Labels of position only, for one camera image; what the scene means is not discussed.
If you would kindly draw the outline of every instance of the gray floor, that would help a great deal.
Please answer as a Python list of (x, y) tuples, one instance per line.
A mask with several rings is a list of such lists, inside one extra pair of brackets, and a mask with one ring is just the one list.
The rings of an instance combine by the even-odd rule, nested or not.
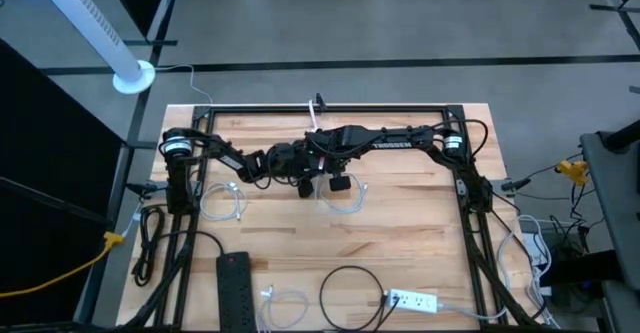
[[(100, 57), (47, 0), (5, 0), (0, 37), (38, 67), (102, 66)], [(117, 0), (95, 0), (121, 36), (140, 39)], [(162, 64), (300, 60), (479, 58), (636, 54), (617, 14), (593, 12), (607, 0), (177, 0)], [(134, 49), (140, 59), (148, 48)], [(216, 103), (304, 102), (320, 92), (329, 102), (487, 102), (507, 170), (522, 177), (578, 152), (585, 132), (619, 128), (638, 118), (640, 64), (510, 67), (340, 69), (196, 74), (195, 84)], [(205, 103), (186, 73), (155, 82), (140, 138), (156, 140), (164, 108)], [(118, 95), (110, 77), (54, 80), (121, 136), (129, 129), (136, 97)], [(152, 155), (138, 153), (131, 181), (148, 177)], [(526, 191), (568, 196), (570, 184), (553, 173)], [(567, 219), (567, 202), (519, 198), (539, 218)], [(127, 196), (119, 225), (135, 202)], [(581, 212), (600, 219), (595, 195)], [(589, 236), (594, 250), (611, 247), (606, 227)], [(109, 257), (96, 323), (115, 319), (131, 249)], [(571, 327), (590, 321), (562, 317)]]

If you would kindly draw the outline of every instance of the power strip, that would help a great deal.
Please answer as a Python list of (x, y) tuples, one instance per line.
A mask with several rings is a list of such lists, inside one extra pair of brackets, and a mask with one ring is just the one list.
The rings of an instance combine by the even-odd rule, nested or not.
[(389, 291), (387, 304), (393, 307), (398, 300), (396, 309), (406, 309), (423, 313), (438, 313), (438, 297), (433, 294), (425, 294), (400, 289)]

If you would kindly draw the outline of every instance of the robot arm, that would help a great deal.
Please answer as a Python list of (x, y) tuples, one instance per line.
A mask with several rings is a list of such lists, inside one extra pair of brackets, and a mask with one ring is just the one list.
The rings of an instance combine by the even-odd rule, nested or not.
[[(436, 135), (442, 137), (443, 150), (434, 145)], [(262, 150), (243, 154), (218, 135), (189, 128), (172, 128), (163, 134), (163, 140), (159, 149), (169, 172), (167, 197), (171, 212), (195, 209), (188, 172), (189, 166), (197, 164), (200, 159), (220, 161), (235, 170), (245, 183), (274, 179), (298, 187), (299, 195), (308, 197), (313, 192), (311, 178), (320, 174), (333, 175), (329, 181), (331, 190), (349, 189), (349, 177), (341, 175), (349, 161), (360, 159), (371, 150), (382, 149), (418, 149), (425, 152), (434, 162), (454, 171), (464, 183), (466, 192), (463, 195), (467, 196), (471, 210), (488, 212), (492, 209), (491, 184), (478, 174), (473, 159), (467, 154), (465, 140), (457, 131), (443, 127), (443, 124), (379, 130), (348, 125), (318, 130), (306, 133), (303, 140), (275, 144), (266, 154)], [(201, 153), (194, 156), (198, 148)]]

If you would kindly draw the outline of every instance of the wooden table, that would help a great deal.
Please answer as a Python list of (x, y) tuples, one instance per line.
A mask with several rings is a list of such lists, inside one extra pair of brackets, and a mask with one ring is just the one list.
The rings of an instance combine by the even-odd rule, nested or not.
[[(503, 179), (506, 172), (488, 105), (464, 104), (464, 110), (467, 118), (480, 119), (489, 126), (487, 144), (477, 155), (478, 170), (488, 179)], [(189, 127), (192, 111), (190, 105), (169, 106), (162, 131)], [(346, 124), (372, 129), (397, 128), (441, 120), (435, 113), (325, 113), (318, 116), (318, 124), (324, 129)], [(250, 152), (266, 150), (276, 142), (302, 138), (309, 128), (309, 116), (303, 114), (216, 114), (214, 133)], [(483, 136), (482, 128), (477, 124), (468, 124), (468, 128), (471, 145), (477, 147)], [(370, 152), (361, 160), (352, 161), (347, 172), (367, 182), (369, 191), (361, 211), (338, 215), (322, 201), (298, 198), (297, 190), (290, 186), (272, 183), (268, 190), (258, 190), (253, 185), (240, 183), (235, 173), (220, 163), (212, 161), (209, 165), (207, 185), (240, 183), (249, 204), (241, 222), (210, 222), (200, 218), (198, 227), (219, 237), (228, 252), (249, 252), (256, 309), (263, 302), (260, 291), (270, 285), (275, 291), (299, 290), (306, 294), (311, 306), (304, 319), (292, 329), (331, 328), (318, 305), (320, 284), (338, 266), (359, 265), (375, 273), (385, 289), (436, 294), (439, 301), (473, 311), (473, 292), (451, 172), (424, 153), (412, 150)], [(166, 177), (165, 163), (157, 154), (151, 179), (162, 181)], [(336, 205), (349, 206), (347, 200), (357, 195), (354, 187), (347, 192), (330, 193), (328, 197), (335, 200)], [(207, 200), (207, 208), (220, 214), (230, 212), (232, 204), (223, 193)], [(494, 207), (512, 224), (515, 212), (511, 207), (497, 199)], [(495, 217), (489, 215), (488, 220), (493, 247), (497, 250), (506, 232)], [(137, 239), (131, 265), (140, 254), (139, 233)], [(160, 280), (166, 244), (164, 240), (160, 246), (148, 286), (139, 288), (132, 276), (127, 279), (118, 323), (126, 322), (137, 312)], [(219, 329), (217, 255), (218, 249), (209, 239), (197, 239), (185, 308), (185, 330)], [(515, 243), (507, 247), (504, 263), (511, 276), (513, 295), (532, 314), (535, 308), (525, 294), (531, 272), (525, 254)], [(486, 280), (484, 285), (488, 309), (493, 314)], [(173, 314), (176, 290), (177, 283), (174, 283), (168, 300), (167, 322)], [(369, 320), (376, 310), (379, 292), (365, 273), (342, 271), (327, 283), (324, 298), (327, 313), (334, 322), (356, 327)], [(301, 310), (302, 305), (295, 301), (273, 305), (273, 315), (281, 325), (297, 317)], [(382, 328), (463, 330), (477, 327), (476, 320), (455, 312), (428, 315), (397, 310)]]

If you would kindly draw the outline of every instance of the cable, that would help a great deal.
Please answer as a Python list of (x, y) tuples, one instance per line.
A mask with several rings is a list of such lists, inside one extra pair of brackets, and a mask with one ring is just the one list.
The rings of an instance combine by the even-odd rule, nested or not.
[(309, 115), (311, 116), (311, 124), (313, 124), (313, 131), (318, 130), (318, 121), (316, 120), (316, 112), (313, 109), (313, 100), (309, 99)]
[[(520, 215), (518, 216), (515, 221), (519, 221), (521, 219), (527, 219), (532, 221), (533, 223), (535, 223), (536, 227), (537, 227), (537, 235), (539, 237), (542, 237), (542, 228), (540, 227), (540, 224), (538, 223), (538, 221), (530, 216), (530, 215)], [(509, 233), (509, 235), (507, 235), (507, 237), (504, 239), (504, 241), (502, 241), (502, 243), (500, 244), (500, 247), (498, 248), (498, 264), (502, 264), (501, 260), (502, 260), (502, 251), (504, 250), (504, 247), (506, 246), (506, 244), (509, 242), (509, 240), (511, 240), (512, 238), (515, 237), (515, 234), (513, 231), (511, 231)], [(540, 293), (540, 277), (542, 277), (544, 274), (546, 274), (549, 269), (551, 268), (551, 264), (552, 264), (552, 257), (551, 257), (551, 251), (549, 250), (549, 247), (546, 245), (546, 243), (543, 240), (540, 240), (540, 244), (542, 245), (542, 248), (540, 251), (545, 255), (545, 257), (547, 258), (547, 265), (544, 267), (544, 269), (539, 270), (536, 266), (534, 266), (533, 264), (531, 265), (531, 268), (533, 270), (533, 277), (531, 279), (531, 283), (529, 285), (529, 287), (527, 288), (527, 295), (529, 296), (529, 299), (531, 299), (531, 301), (536, 304), (536, 306), (539, 309), (542, 309), (542, 307), (545, 304), (545, 300), (544, 297), (542, 296), (542, 293)], [(560, 329), (560, 326), (558, 325), (558, 323), (555, 321), (555, 319), (553, 318), (553, 316), (551, 315), (551, 313), (548, 310), (544, 310), (542, 313), (545, 322), (547, 324), (552, 324), (554, 325), (556, 328)]]
[(314, 189), (315, 199), (318, 199), (318, 196), (320, 196), (320, 199), (323, 202), (325, 202), (331, 209), (333, 209), (334, 211), (336, 211), (338, 213), (342, 213), (342, 214), (356, 213), (357, 211), (362, 209), (362, 206), (364, 205), (364, 198), (365, 198), (365, 195), (367, 194), (367, 189), (369, 189), (369, 185), (367, 183), (364, 183), (364, 184), (360, 183), (360, 180), (358, 180), (358, 177), (356, 177), (354, 174), (343, 173), (343, 175), (353, 178), (353, 180), (355, 180), (356, 184), (358, 185), (358, 190), (360, 191), (360, 195), (358, 196), (358, 199), (356, 200), (356, 202), (354, 203), (354, 205), (351, 208), (339, 208), (339, 207), (336, 207), (333, 204), (331, 204), (331, 201), (329, 201), (329, 199), (327, 199), (324, 196), (324, 194), (322, 193), (322, 189), (324, 188), (325, 180), (322, 179), (321, 176), (318, 176), (318, 178), (316, 179), (317, 183), (316, 183), (316, 187)]
[[(214, 215), (212, 213), (209, 213), (205, 209), (205, 202), (206, 202), (207, 196), (219, 190), (226, 190), (227, 192), (229, 192), (229, 194), (231, 194), (231, 196), (233, 197), (233, 201), (235, 203), (235, 208), (233, 208), (233, 211), (224, 216)], [(242, 206), (240, 200), (244, 200), (245, 202), (244, 206)], [(200, 214), (202, 215), (202, 218), (212, 222), (223, 221), (223, 220), (234, 219), (234, 218), (237, 220), (240, 220), (242, 218), (242, 214), (247, 209), (248, 205), (249, 203), (247, 202), (247, 196), (240, 190), (240, 188), (238, 188), (237, 184), (233, 182), (213, 183), (209, 185), (209, 187), (207, 187), (204, 193), (202, 193), (202, 197), (200, 198)]]
[(127, 225), (127, 228), (125, 228), (122, 233), (120, 233), (121, 236), (123, 237), (127, 237), (129, 235), (129, 229), (131, 229), (131, 224), (133, 223), (134, 220), (140, 220), (140, 216), (138, 213), (138, 210), (140, 209), (140, 207), (142, 207), (142, 202), (143, 202), (143, 198), (140, 197), (140, 202), (138, 202), (138, 205), (136, 206), (136, 209), (133, 211), (133, 214), (131, 215), (131, 219), (129, 219), (129, 224)]
[(507, 312), (507, 308), (503, 308), (500, 313), (493, 315), (493, 316), (482, 316), (476, 313), (473, 313), (470, 310), (464, 309), (462, 307), (458, 307), (456, 305), (453, 304), (446, 304), (446, 303), (438, 303), (438, 308), (442, 309), (442, 310), (452, 310), (458, 313), (462, 313), (466, 316), (469, 316), (471, 318), (475, 318), (478, 320), (492, 320), (492, 319), (498, 319), (500, 317), (502, 317), (506, 312)]
[[(371, 276), (371, 278), (373, 278), (373, 280), (376, 282), (376, 285), (378, 286), (378, 289), (380, 290), (380, 305), (378, 306), (378, 309), (376, 310), (376, 312), (373, 314), (373, 317), (371, 317), (371, 319), (369, 319), (368, 322), (366, 322), (365, 324), (363, 324), (362, 326), (358, 327), (358, 328), (343, 328), (340, 327), (339, 325), (335, 324), (327, 315), (327, 311), (324, 309), (324, 303), (322, 300), (322, 293), (324, 292), (324, 286), (327, 283), (327, 281), (329, 280), (329, 278), (336, 272), (341, 271), (343, 269), (356, 269), (356, 270), (361, 270), (365, 273), (367, 273), (368, 275)], [(371, 323), (373, 323), (373, 321), (378, 317), (378, 315), (382, 312), (382, 310), (384, 309), (384, 304), (386, 302), (386, 296), (384, 294), (384, 290), (382, 289), (382, 284), (380, 284), (380, 281), (378, 280), (378, 277), (376, 277), (373, 273), (371, 273), (370, 270), (360, 267), (360, 266), (353, 266), (353, 265), (346, 265), (346, 266), (341, 266), (338, 267), (334, 270), (332, 270), (329, 274), (327, 274), (327, 276), (324, 278), (324, 280), (322, 281), (322, 284), (320, 285), (320, 296), (319, 296), (319, 304), (320, 304), (320, 310), (322, 311), (322, 315), (324, 316), (324, 319), (331, 324), (331, 326), (333, 326), (334, 328), (338, 329), (339, 331), (345, 331), (345, 332), (358, 332), (361, 331), (365, 328), (367, 328)]]
[(376, 333), (378, 331), (378, 329), (380, 329), (380, 327), (382, 327), (382, 325), (387, 320), (387, 318), (389, 318), (391, 313), (393, 313), (393, 311), (396, 309), (396, 306), (398, 305), (398, 303), (400, 303), (400, 297), (396, 297), (396, 301), (393, 303), (393, 306), (391, 306), (391, 309), (389, 309), (389, 312), (387, 314), (385, 314), (384, 318), (382, 317), (382, 314), (380, 315), (380, 321), (378, 322), (378, 325), (376, 326), (376, 328), (373, 330), (373, 333)]
[(598, 225), (598, 224), (600, 224), (600, 223), (602, 223), (602, 222), (604, 222), (604, 217), (602, 217), (602, 219), (600, 219), (599, 221), (597, 221), (597, 222), (595, 222), (595, 223), (593, 223), (593, 224), (589, 225), (589, 226), (588, 226), (588, 228), (589, 228), (589, 229), (591, 229), (591, 228), (593, 228), (594, 226), (596, 226), (596, 225)]
[[(146, 286), (151, 280), (153, 268), (155, 265), (157, 242), (160, 240), (160, 234), (164, 228), (164, 211), (162, 204), (150, 205), (142, 208), (140, 211), (140, 256), (138, 261), (133, 265), (131, 274), (133, 281), (138, 287)], [(157, 215), (156, 228), (151, 235), (147, 228), (149, 218)]]
[(83, 271), (89, 267), (91, 267), (92, 265), (94, 265), (96, 262), (98, 262), (99, 260), (101, 260), (102, 258), (104, 258), (105, 255), (107, 255), (107, 253), (115, 246), (118, 244), (122, 244), (122, 242), (124, 242), (124, 237), (115, 234), (113, 232), (106, 232), (104, 234), (104, 249), (102, 250), (102, 252), (100, 252), (100, 254), (98, 254), (98, 256), (96, 256), (95, 258), (93, 258), (92, 260), (88, 261), (87, 263), (79, 266), (78, 268), (72, 269), (71, 271), (62, 274), (56, 278), (51, 279), (50, 281), (47, 281), (45, 283), (42, 283), (40, 285), (37, 285), (35, 287), (32, 288), (27, 288), (27, 289), (21, 289), (21, 290), (17, 290), (17, 291), (13, 291), (13, 292), (5, 292), (5, 293), (0, 293), (0, 298), (8, 298), (8, 297), (14, 297), (17, 295), (23, 295), (23, 294), (28, 294), (28, 293), (33, 293), (39, 290), (42, 290), (44, 288), (47, 288), (55, 283), (60, 282), (63, 279), (69, 278), (72, 275)]
[[(578, 156), (581, 156), (581, 155), (582, 155), (582, 153), (577, 153), (577, 154), (574, 154), (574, 155), (572, 155), (572, 156), (567, 157), (565, 160), (569, 160), (569, 159), (571, 159), (571, 158), (575, 158), (575, 157), (578, 157)], [(554, 164), (554, 165), (552, 165), (552, 166), (549, 166), (549, 167), (546, 167), (546, 168), (539, 169), (539, 170), (537, 170), (537, 171), (535, 171), (535, 172), (533, 172), (533, 173), (529, 174), (528, 176), (524, 177), (523, 179), (528, 179), (528, 178), (531, 178), (531, 177), (533, 177), (533, 176), (535, 176), (535, 175), (538, 175), (538, 174), (540, 174), (540, 173), (542, 173), (542, 172), (546, 172), (546, 171), (548, 171), (548, 170), (555, 169), (557, 165), (558, 165), (558, 164), (556, 163), (556, 164)]]
[[(520, 208), (518, 208), (518, 206), (514, 205), (513, 203), (511, 203), (511, 202), (509, 202), (508, 200), (504, 199), (503, 197), (501, 197), (501, 196), (497, 195), (495, 192), (492, 192), (492, 193), (493, 193), (493, 195), (495, 195), (496, 197), (498, 197), (499, 199), (501, 199), (502, 201), (504, 201), (505, 203), (509, 204), (510, 206), (512, 206), (513, 208), (515, 208), (515, 209), (516, 209), (516, 212), (517, 212), (517, 214), (518, 214), (518, 218), (516, 218), (516, 220), (519, 220), (519, 219), (520, 219), (520, 217), (525, 217), (525, 218), (530, 217), (530, 218), (532, 218), (532, 219), (534, 219), (534, 220), (535, 220), (536, 226), (538, 227), (538, 233), (535, 233), (535, 234), (534, 234), (534, 236), (533, 236), (534, 243), (536, 244), (536, 246), (538, 247), (538, 249), (540, 250), (540, 252), (542, 252), (542, 254), (545, 256), (545, 258), (547, 258), (547, 261), (549, 262), (549, 263), (548, 263), (548, 267), (551, 267), (551, 263), (550, 263), (549, 258), (548, 258), (548, 257), (550, 257), (549, 248), (544, 244), (544, 241), (542, 241), (542, 245), (545, 247), (545, 249), (542, 249), (542, 248), (538, 245), (538, 242), (537, 242), (537, 240), (536, 240), (536, 235), (538, 235), (538, 237), (541, 237), (541, 234), (542, 234), (542, 233), (541, 233), (541, 232), (542, 232), (542, 229), (541, 229), (541, 227), (540, 227), (539, 221), (538, 221), (537, 219), (535, 219), (535, 218), (531, 217), (531, 216), (528, 216), (528, 215), (522, 215), (522, 214), (521, 214), (522, 212), (521, 212)], [(503, 227), (507, 230), (507, 232), (508, 232), (507, 237), (502, 241), (502, 243), (500, 244), (500, 248), (498, 249), (498, 259), (497, 259), (497, 260), (498, 260), (498, 266), (499, 266), (499, 267), (500, 267), (500, 269), (503, 271), (503, 275), (505, 275), (505, 277), (506, 277), (505, 268), (504, 268), (504, 266), (503, 266), (503, 264), (502, 264), (502, 254), (503, 254), (503, 251), (504, 251), (504, 247), (505, 247), (505, 245), (508, 243), (508, 241), (509, 241), (510, 239), (514, 239), (514, 240), (516, 241), (516, 243), (518, 244), (518, 246), (519, 246), (519, 247), (522, 249), (522, 251), (527, 255), (527, 258), (529, 259), (529, 264), (531, 265), (532, 270), (536, 271), (536, 269), (537, 269), (537, 268), (536, 268), (536, 267), (534, 267), (534, 265), (533, 265), (533, 259), (532, 259), (532, 258), (531, 258), (531, 256), (529, 255), (529, 251), (528, 251), (528, 250), (527, 250), (527, 248), (524, 246), (524, 244), (522, 243), (522, 241), (521, 241), (520, 239), (518, 239), (518, 237), (516, 237), (516, 236), (515, 236), (515, 233), (513, 232), (513, 230), (512, 230), (512, 229), (511, 229), (511, 228), (510, 228), (510, 227), (509, 227), (509, 226), (504, 222), (504, 220), (502, 220), (502, 218), (500, 218), (500, 216), (499, 216), (498, 214), (496, 214), (496, 212), (495, 212), (495, 211), (493, 211), (493, 210), (492, 210), (492, 211), (491, 211), (491, 213), (493, 213), (493, 214), (494, 214), (494, 216), (498, 219), (498, 221), (500, 221), (500, 223), (502, 224), (502, 226), (503, 226)], [(538, 302), (538, 303), (537, 303), (537, 305), (538, 305), (538, 311), (537, 311), (537, 312), (532, 316), (532, 318), (533, 318), (533, 319), (537, 318), (537, 317), (538, 317), (538, 316), (540, 316), (541, 314), (545, 314), (545, 312), (546, 312), (546, 307), (547, 307), (547, 303), (546, 303), (546, 301), (545, 301), (544, 299), (536, 299), (534, 302)]]
[[(281, 330), (289, 329), (294, 325), (300, 323), (300, 321), (302, 321), (304, 316), (307, 314), (307, 311), (309, 310), (309, 306), (310, 306), (309, 299), (307, 298), (306, 295), (304, 295), (304, 293), (300, 291), (285, 290), (278, 293), (274, 293), (273, 286), (270, 286), (267, 292), (263, 291), (261, 293), (267, 299), (264, 302), (262, 302), (262, 305), (260, 306), (260, 308), (258, 309), (258, 312), (256, 313), (256, 328), (258, 333), (271, 333), (270, 326), (273, 326)], [(275, 323), (273, 319), (273, 313), (271, 312), (271, 305), (275, 300), (279, 300), (285, 297), (300, 298), (302, 304), (304, 305), (304, 310), (302, 311), (302, 314), (300, 314), (298, 318), (293, 320), (293, 322), (285, 325), (278, 325)]]
[(191, 78), (189, 79), (189, 86), (191, 87), (191, 89), (193, 89), (194, 91), (207, 96), (207, 98), (209, 98), (209, 103), (213, 104), (213, 98), (211, 98), (211, 95), (209, 95), (209, 93), (197, 88), (196, 86), (193, 85), (193, 79), (196, 73), (196, 69), (190, 65), (190, 64), (179, 64), (179, 65), (175, 65), (175, 66), (171, 66), (171, 67), (161, 67), (161, 68), (155, 68), (156, 71), (163, 71), (163, 70), (172, 70), (175, 68), (181, 68), (181, 67), (188, 67), (191, 68)]
[(538, 197), (538, 196), (534, 196), (526, 193), (520, 193), (520, 192), (516, 192), (516, 194), (526, 198), (539, 199), (539, 200), (569, 200), (569, 197)]

